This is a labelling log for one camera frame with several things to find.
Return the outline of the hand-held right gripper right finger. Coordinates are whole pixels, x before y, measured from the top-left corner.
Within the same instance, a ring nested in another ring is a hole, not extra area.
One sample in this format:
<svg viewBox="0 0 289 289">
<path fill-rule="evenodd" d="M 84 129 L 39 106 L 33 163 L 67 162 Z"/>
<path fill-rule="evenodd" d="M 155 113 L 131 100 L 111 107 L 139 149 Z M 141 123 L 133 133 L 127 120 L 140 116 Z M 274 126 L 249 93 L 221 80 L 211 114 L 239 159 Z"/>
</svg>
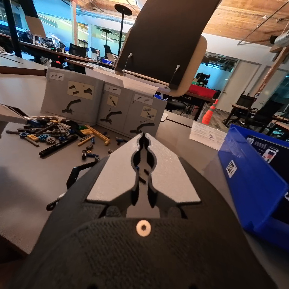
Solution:
<svg viewBox="0 0 289 289">
<path fill-rule="evenodd" d="M 201 203 L 177 154 L 149 133 L 145 134 L 148 175 L 148 200 L 152 208 L 171 208 Z"/>
</svg>

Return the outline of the black angled lego assembly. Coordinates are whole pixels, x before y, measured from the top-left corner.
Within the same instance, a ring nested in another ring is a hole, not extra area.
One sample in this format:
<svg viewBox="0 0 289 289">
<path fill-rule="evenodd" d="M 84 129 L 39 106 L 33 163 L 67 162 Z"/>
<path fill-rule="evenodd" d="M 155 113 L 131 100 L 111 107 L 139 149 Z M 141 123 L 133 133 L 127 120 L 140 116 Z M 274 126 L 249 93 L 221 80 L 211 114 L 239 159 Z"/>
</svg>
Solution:
<svg viewBox="0 0 289 289">
<path fill-rule="evenodd" d="M 96 158 L 93 162 L 90 162 L 90 163 L 86 163 L 86 164 L 83 164 L 83 165 L 80 165 L 80 166 L 76 166 L 72 169 L 68 179 L 67 179 L 67 182 L 66 182 L 66 187 L 67 187 L 67 190 L 77 181 L 78 179 L 78 176 L 79 176 L 79 173 L 85 169 L 88 169 L 88 168 L 91 168 L 93 167 L 95 164 L 97 164 L 98 162 L 100 161 L 99 158 Z M 47 206 L 46 206 L 46 211 L 52 211 L 55 206 L 58 204 L 58 202 L 60 201 L 60 199 L 65 195 L 65 193 L 61 194 L 58 196 L 58 198 L 49 203 Z"/>
</svg>

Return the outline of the black mesh chair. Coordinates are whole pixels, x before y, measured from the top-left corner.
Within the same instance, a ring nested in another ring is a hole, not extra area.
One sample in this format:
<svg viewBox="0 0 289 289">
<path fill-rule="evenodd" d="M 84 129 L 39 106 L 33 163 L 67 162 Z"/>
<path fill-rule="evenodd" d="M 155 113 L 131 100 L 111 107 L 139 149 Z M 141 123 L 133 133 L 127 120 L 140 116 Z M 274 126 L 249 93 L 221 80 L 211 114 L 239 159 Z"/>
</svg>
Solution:
<svg viewBox="0 0 289 289">
<path fill-rule="evenodd" d="M 246 118 L 244 127 L 247 129 L 249 129 L 250 126 L 260 127 L 261 129 L 259 132 L 262 133 L 272 121 L 274 114 L 277 113 L 282 106 L 283 103 L 269 100 L 257 113 L 255 113 L 253 118 Z"/>
</svg>

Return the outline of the white paper pages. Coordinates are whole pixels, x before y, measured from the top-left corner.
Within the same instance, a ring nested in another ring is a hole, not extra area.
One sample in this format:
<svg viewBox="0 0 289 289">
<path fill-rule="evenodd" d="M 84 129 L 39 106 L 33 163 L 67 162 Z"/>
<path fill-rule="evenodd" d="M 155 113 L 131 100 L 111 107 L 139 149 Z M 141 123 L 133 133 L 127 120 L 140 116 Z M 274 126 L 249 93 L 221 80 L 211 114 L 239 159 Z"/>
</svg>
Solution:
<svg viewBox="0 0 289 289">
<path fill-rule="evenodd" d="M 156 86 L 117 75 L 112 70 L 102 69 L 101 67 L 93 69 L 85 68 L 85 73 L 88 76 L 103 80 L 104 82 L 119 86 L 121 88 L 129 89 L 134 92 L 140 92 L 149 96 L 153 96 L 159 89 Z"/>
</svg>

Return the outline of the blue plastic bin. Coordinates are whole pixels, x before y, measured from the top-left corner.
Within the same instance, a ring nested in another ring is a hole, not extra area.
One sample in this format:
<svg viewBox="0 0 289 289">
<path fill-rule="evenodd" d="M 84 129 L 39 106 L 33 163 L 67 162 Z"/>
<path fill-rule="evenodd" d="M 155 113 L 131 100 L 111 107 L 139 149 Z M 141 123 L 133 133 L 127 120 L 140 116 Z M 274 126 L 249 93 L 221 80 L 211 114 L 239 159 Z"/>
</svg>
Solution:
<svg viewBox="0 0 289 289">
<path fill-rule="evenodd" d="M 247 141 L 249 135 L 272 139 L 231 125 L 218 152 L 235 209 L 245 231 L 288 251 L 289 225 L 272 217 L 288 184 Z"/>
</svg>

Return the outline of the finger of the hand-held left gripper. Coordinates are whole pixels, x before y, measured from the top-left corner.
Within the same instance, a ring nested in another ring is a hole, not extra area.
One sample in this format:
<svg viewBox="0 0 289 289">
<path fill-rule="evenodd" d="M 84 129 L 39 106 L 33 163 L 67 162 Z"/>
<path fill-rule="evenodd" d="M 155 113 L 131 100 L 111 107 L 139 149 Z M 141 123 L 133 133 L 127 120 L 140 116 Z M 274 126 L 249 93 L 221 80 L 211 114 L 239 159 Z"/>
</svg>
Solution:
<svg viewBox="0 0 289 289">
<path fill-rule="evenodd" d="M 34 121 L 33 118 L 23 117 L 21 115 L 12 113 L 12 112 L 4 112 L 0 113 L 0 121 L 1 122 L 12 122 L 12 123 L 18 123 L 18 124 L 27 124 L 28 121 Z"/>
<path fill-rule="evenodd" d="M 20 115 L 23 118 L 31 118 L 30 115 L 26 114 L 22 109 L 17 108 L 17 107 L 13 107 L 13 106 L 8 106 L 8 105 L 4 105 L 4 104 L 0 104 L 1 107 L 5 107 L 6 109 L 9 109 L 11 111 L 13 111 L 14 113 Z"/>
</svg>

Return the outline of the pile of lego beams and gears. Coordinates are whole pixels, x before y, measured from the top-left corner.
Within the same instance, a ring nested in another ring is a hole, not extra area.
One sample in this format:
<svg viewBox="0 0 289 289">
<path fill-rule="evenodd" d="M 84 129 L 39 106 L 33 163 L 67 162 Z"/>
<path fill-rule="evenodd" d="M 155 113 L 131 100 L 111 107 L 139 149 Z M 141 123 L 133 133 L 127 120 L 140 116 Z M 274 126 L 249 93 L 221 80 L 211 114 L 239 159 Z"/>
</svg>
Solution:
<svg viewBox="0 0 289 289">
<path fill-rule="evenodd" d="M 91 140 L 80 141 L 81 138 L 85 138 L 87 135 L 96 135 L 95 139 L 99 138 L 103 142 L 108 141 L 110 144 L 110 139 L 104 137 L 102 133 L 96 131 L 96 129 L 89 125 L 80 125 L 65 117 L 48 115 L 32 116 L 31 118 L 37 119 L 41 125 L 31 126 L 24 124 L 23 127 L 18 128 L 16 131 L 5 129 L 4 132 L 6 134 L 16 135 L 37 148 L 40 147 L 41 143 L 44 143 L 46 145 L 45 149 L 39 152 L 39 157 L 41 158 L 47 157 L 74 142 L 78 142 L 78 147 L 92 144 Z M 92 128 L 94 131 L 91 132 L 88 130 L 88 132 L 81 132 L 81 130 L 88 128 Z"/>
</svg>

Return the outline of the tan cardboard sign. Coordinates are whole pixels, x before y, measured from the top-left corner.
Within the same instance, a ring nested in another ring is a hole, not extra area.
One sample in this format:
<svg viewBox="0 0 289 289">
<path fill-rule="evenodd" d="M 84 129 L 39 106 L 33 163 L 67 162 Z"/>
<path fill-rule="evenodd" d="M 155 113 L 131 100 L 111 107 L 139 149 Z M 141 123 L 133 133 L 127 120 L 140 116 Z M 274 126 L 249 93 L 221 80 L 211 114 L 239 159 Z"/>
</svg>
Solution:
<svg viewBox="0 0 289 289">
<path fill-rule="evenodd" d="M 38 17 L 25 16 L 25 20 L 32 35 L 46 38 L 45 30 L 41 20 Z"/>
</svg>

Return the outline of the black floor lamp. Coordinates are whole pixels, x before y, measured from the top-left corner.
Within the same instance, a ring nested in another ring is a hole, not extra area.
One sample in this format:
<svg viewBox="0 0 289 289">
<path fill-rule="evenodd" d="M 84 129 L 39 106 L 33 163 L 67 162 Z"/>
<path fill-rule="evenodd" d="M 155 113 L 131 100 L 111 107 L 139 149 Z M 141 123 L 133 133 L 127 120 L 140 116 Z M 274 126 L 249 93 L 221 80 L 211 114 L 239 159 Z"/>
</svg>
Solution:
<svg viewBox="0 0 289 289">
<path fill-rule="evenodd" d="M 132 10 L 122 4 L 115 4 L 114 8 L 117 12 L 121 13 L 121 28 L 120 28 L 120 37 L 119 37 L 119 45 L 118 45 L 118 56 L 120 56 L 121 52 L 121 42 L 122 42 L 122 34 L 123 34 L 123 24 L 124 24 L 124 16 L 131 16 Z"/>
</svg>

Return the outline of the scattered small lego pins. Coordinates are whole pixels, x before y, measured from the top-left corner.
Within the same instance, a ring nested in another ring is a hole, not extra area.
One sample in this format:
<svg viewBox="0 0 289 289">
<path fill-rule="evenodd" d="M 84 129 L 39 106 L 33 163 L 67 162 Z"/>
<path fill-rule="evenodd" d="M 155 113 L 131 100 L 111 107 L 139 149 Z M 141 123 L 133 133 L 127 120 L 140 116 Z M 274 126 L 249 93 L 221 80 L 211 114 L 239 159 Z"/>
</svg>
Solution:
<svg viewBox="0 0 289 289">
<path fill-rule="evenodd" d="M 92 128 L 88 128 L 88 129 L 83 129 L 83 130 L 81 130 L 81 132 L 83 132 L 83 133 L 86 132 L 86 131 L 88 132 L 88 130 L 90 130 L 91 132 L 94 131 Z M 106 131 L 103 132 L 102 135 L 103 135 L 104 137 L 106 137 L 107 139 L 110 139 L 110 136 L 107 134 Z M 91 152 L 92 149 L 93 149 L 93 146 L 94 146 L 94 144 L 95 144 L 95 136 L 96 136 L 96 135 L 94 135 L 94 136 L 92 136 L 92 135 L 90 135 L 90 136 L 87 135 L 85 138 L 81 138 L 81 139 L 80 139 L 80 141 L 86 141 L 86 140 L 87 140 L 87 141 L 89 141 L 89 140 L 92 141 L 92 144 L 88 145 L 85 150 L 82 150 L 82 153 L 81 153 L 82 160 L 85 160 L 85 159 L 88 158 L 88 157 L 93 158 L 96 162 L 98 162 L 98 161 L 100 160 L 99 154 Z M 116 136 L 117 146 L 119 146 L 119 147 L 121 147 L 122 145 L 124 145 L 124 144 L 127 143 L 128 141 L 130 141 L 130 139 L 127 140 L 127 139 L 124 139 L 123 137 L 118 137 L 118 136 Z M 108 141 L 104 141 L 104 142 L 105 142 L 105 143 L 104 143 L 105 145 L 109 145 L 109 142 L 108 142 Z M 109 150 L 108 150 L 108 154 L 112 154 L 112 153 L 113 153 L 113 150 L 109 149 Z M 135 165 L 135 167 L 136 167 L 137 171 L 139 172 L 139 171 L 140 171 L 140 168 L 139 168 L 140 153 L 139 153 L 139 156 L 137 157 L 137 161 L 138 161 L 138 165 Z M 144 169 L 144 173 L 145 173 L 146 175 L 148 175 L 148 174 L 149 174 L 149 171 L 145 168 L 145 169 Z M 141 176 L 139 176 L 139 182 L 141 182 L 142 184 L 146 184 L 146 180 L 143 179 Z"/>
</svg>

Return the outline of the orange traffic cone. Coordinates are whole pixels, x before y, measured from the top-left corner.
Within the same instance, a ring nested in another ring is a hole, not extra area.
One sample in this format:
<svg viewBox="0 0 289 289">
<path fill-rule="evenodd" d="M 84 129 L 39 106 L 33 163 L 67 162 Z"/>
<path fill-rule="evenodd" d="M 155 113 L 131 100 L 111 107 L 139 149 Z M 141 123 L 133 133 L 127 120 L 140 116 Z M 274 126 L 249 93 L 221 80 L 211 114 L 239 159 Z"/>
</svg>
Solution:
<svg viewBox="0 0 289 289">
<path fill-rule="evenodd" d="M 212 104 L 212 106 L 208 109 L 208 111 L 204 114 L 204 116 L 203 116 L 203 118 L 202 118 L 202 121 L 201 121 L 202 124 L 209 125 L 218 101 L 219 101 L 219 100 L 217 99 L 217 100 Z"/>
</svg>

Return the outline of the dark book stand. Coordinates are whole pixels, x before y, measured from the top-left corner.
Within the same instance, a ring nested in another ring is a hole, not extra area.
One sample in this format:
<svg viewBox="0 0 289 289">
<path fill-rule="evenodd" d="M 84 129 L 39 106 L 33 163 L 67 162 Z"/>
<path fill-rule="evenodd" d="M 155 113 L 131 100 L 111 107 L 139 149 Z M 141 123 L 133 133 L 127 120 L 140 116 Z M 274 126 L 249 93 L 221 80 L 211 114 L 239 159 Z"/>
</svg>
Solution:
<svg viewBox="0 0 289 289">
<path fill-rule="evenodd" d="M 162 84 L 185 95 L 207 50 L 202 36 L 219 0 L 148 0 L 128 31 L 115 73 Z"/>
</svg>

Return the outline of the black computer monitor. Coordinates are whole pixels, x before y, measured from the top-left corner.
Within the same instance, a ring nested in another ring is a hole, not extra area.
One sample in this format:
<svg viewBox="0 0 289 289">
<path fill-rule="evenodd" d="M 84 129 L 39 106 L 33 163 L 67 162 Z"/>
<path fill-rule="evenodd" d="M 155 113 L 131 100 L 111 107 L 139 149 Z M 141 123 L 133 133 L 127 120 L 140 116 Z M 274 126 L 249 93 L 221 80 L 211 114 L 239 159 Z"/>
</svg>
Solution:
<svg viewBox="0 0 289 289">
<path fill-rule="evenodd" d="M 68 52 L 74 56 L 86 57 L 87 48 L 70 43 Z"/>
</svg>

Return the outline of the dark cardboard box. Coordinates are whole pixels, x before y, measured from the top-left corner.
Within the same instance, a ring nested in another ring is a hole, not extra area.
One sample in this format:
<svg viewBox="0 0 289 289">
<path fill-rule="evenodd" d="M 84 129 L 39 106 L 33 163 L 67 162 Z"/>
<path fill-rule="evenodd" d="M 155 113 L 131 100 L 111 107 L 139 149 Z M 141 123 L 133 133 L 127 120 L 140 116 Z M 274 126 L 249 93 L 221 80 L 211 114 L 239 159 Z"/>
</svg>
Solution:
<svg viewBox="0 0 289 289">
<path fill-rule="evenodd" d="M 259 137 L 248 135 L 247 142 L 289 183 L 289 148 Z"/>
</svg>

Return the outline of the long wooden desk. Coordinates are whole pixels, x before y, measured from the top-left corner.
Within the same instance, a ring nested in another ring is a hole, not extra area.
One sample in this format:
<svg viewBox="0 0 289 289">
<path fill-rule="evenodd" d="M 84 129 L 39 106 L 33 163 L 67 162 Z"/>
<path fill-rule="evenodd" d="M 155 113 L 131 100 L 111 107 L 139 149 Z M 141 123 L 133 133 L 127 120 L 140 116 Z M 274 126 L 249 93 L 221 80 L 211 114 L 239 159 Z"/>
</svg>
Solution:
<svg viewBox="0 0 289 289">
<path fill-rule="evenodd" d="M 34 56 L 37 60 L 37 63 L 40 62 L 41 57 L 49 58 L 52 61 L 59 61 L 61 64 L 67 62 L 67 60 L 74 60 L 84 63 L 95 63 L 95 60 L 92 60 L 88 57 L 75 56 L 69 53 L 57 52 L 56 50 L 51 50 L 43 46 L 38 46 L 35 44 L 30 44 L 27 42 L 19 41 L 21 52 L 25 52 Z"/>
</svg>

